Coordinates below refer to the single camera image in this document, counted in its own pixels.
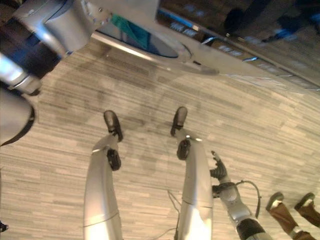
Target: brown pants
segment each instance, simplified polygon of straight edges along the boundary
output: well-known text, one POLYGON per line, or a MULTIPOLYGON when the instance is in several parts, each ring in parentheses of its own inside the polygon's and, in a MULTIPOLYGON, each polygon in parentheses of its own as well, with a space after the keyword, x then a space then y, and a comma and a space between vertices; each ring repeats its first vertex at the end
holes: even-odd
MULTIPOLYGON (((287 207, 280 203, 277 207, 272 208, 269 213, 271 216, 277 220, 282 229, 286 232, 286 234, 291 235, 292 230, 298 226, 294 218, 291 216, 287 207)), ((293 236, 293 240, 316 240, 313 238, 310 233, 306 231, 300 231, 293 236)))
POLYGON ((309 223, 320 228, 320 213, 315 210, 315 205, 313 203, 310 203, 308 206, 300 207, 298 213, 309 223))

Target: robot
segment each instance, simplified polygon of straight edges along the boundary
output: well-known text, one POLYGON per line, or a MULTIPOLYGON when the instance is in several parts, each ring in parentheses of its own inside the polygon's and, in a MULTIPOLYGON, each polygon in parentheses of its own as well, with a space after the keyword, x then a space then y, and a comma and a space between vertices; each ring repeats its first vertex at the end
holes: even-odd
MULTIPOLYGON (((226 167, 215 152, 213 159, 217 168, 209 168, 202 140, 184 129, 187 112, 185 107, 177 109, 170 131, 177 139, 177 157, 186 163, 181 211, 174 239, 211 240, 213 197, 218 196, 241 240, 272 240, 241 201, 236 184, 231 182, 226 167), (211 177, 218 179, 218 186, 212 186, 211 177)), ((113 111, 104 112, 104 120, 109 134, 92 149, 85 185, 85 240, 123 239, 112 178, 113 171, 121 167, 117 143, 121 142, 123 134, 113 111)))
MULTIPOLYGON (((60 60, 86 45, 92 33, 109 20, 111 10, 121 13, 126 9, 121 9, 114 0, 29 0, 0 27, 1 145, 17 141, 32 127, 35 111, 23 94, 39 94, 41 78, 60 60)), ((215 158, 217 169, 209 170, 202 140, 184 129, 186 117, 187 109, 180 107, 171 129, 171 135, 178 142, 177 156, 186 162, 181 217, 175 239, 193 240, 200 236, 212 239, 212 176, 220 182, 213 190, 225 204, 240 239, 270 240, 241 202, 237 187, 219 158, 215 158)), ((117 149, 123 135, 113 111, 106 111, 104 119, 109 134, 92 149, 87 173, 83 223, 86 240, 123 239, 112 178, 112 172, 121 167, 117 149)))

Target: wooden floor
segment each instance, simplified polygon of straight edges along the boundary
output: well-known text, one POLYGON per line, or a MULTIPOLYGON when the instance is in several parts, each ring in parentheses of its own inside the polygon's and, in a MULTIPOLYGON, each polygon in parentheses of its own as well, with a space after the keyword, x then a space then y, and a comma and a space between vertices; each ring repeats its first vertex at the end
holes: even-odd
MULTIPOLYGON (((117 113, 124 140, 114 172, 125 240, 151 240, 176 226, 168 198, 181 200, 185 163, 176 157, 171 121, 188 108, 185 127, 203 138, 210 165, 219 153, 234 181, 254 181, 262 195, 259 220, 275 240, 289 240, 266 212, 282 191, 298 224, 320 239, 320 229, 294 210, 306 193, 320 210, 320 96, 271 90, 226 76, 172 73, 92 40, 43 79, 31 97, 35 125, 0 149, 1 240, 83 239, 83 203, 91 148, 107 132, 102 113, 117 113)), ((255 211, 256 192, 240 185, 255 211)), ((171 230, 160 239, 172 240, 171 230)), ((214 200, 215 240, 238 239, 220 200, 214 200)))

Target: shoe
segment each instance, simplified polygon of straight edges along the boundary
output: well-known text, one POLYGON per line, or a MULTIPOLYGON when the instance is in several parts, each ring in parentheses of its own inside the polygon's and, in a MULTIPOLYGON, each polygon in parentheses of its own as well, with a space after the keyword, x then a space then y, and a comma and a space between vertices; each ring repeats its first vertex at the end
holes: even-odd
POLYGON ((5 225, 0 221, 0 233, 7 231, 9 229, 9 225, 5 225))
POLYGON ((304 195, 304 197, 300 200, 300 202, 298 202, 298 203, 294 206, 294 209, 298 211, 298 210, 305 204, 305 202, 306 202, 307 200, 309 200, 309 199, 313 200, 313 199, 315 199, 315 197, 316 197, 316 196, 315 196, 312 192, 307 193, 307 194, 304 195))
POLYGON ((282 194, 282 192, 276 192, 275 194, 273 194, 270 199, 268 204, 266 205, 265 209, 269 212, 272 204, 274 203, 274 201, 278 200, 278 201, 282 201, 283 199, 285 199, 285 196, 282 194))
POLYGON ((180 130, 184 127, 185 120, 187 118, 188 110, 186 107, 181 106, 179 107, 174 115, 172 128, 171 128, 171 136, 176 135, 176 129, 180 130))
POLYGON ((105 124, 108 127, 109 133, 118 135, 118 142, 121 142, 122 139, 124 139, 124 136, 122 134, 120 123, 115 112, 107 110, 103 113, 103 117, 105 124))

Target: wire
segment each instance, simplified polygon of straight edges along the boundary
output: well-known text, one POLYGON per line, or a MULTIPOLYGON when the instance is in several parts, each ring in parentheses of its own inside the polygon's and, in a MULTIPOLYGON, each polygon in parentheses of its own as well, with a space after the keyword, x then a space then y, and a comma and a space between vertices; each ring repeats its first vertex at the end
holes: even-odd
POLYGON ((167 231, 165 231, 164 233, 162 233, 160 236, 157 236, 157 237, 155 237, 155 238, 152 238, 151 240, 157 240, 157 239, 161 238, 163 235, 165 235, 166 233, 168 233, 168 232, 170 232, 170 231, 172 231, 172 230, 175 230, 175 229, 176 229, 175 227, 170 228, 170 229, 168 229, 167 231))
POLYGON ((239 182, 237 182, 235 185, 239 185, 239 184, 251 184, 252 186, 254 186, 255 190, 256 190, 256 193, 257 193, 257 196, 258 196, 258 203, 256 205, 256 210, 255 210, 255 217, 258 218, 259 216, 259 213, 260 213, 260 207, 261 207, 261 195, 260 195, 260 192, 259 192, 259 188, 257 187, 257 185, 255 185, 254 182, 252 181, 244 181, 244 180, 241 180, 239 182))
POLYGON ((179 226, 179 220, 180 220, 180 211, 179 211, 179 209, 177 208, 174 200, 175 200, 180 206, 181 206, 181 203, 177 200, 177 198, 175 197, 175 195, 173 195, 172 192, 170 192, 169 190, 167 190, 167 193, 168 193, 168 197, 169 197, 169 199, 170 199, 170 201, 171 201, 174 209, 175 209, 175 210, 177 211, 177 213, 178 213, 178 220, 177 220, 176 226, 173 227, 173 228, 168 229, 167 231, 165 231, 164 233, 162 233, 160 236, 157 236, 157 237, 155 237, 155 238, 152 238, 151 240, 157 240, 157 239, 161 238, 163 235, 165 235, 166 233, 168 233, 169 231, 172 231, 172 230, 175 230, 175 234, 174 234, 175 236, 176 236, 176 234, 177 234, 177 232, 178 232, 178 226, 179 226))

